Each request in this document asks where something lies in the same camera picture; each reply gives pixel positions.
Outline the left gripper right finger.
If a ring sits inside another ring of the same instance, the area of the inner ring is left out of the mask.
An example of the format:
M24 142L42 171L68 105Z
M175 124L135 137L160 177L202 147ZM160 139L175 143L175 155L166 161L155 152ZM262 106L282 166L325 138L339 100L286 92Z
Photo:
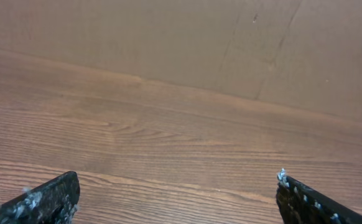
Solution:
M362 215L308 185L277 173L276 203L285 224L362 224Z

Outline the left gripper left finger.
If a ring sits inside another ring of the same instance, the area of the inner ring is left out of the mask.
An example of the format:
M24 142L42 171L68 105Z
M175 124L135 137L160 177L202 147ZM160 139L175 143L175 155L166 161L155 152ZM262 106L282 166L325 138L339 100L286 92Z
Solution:
M0 224L71 224L79 198L77 173L68 171L0 205Z

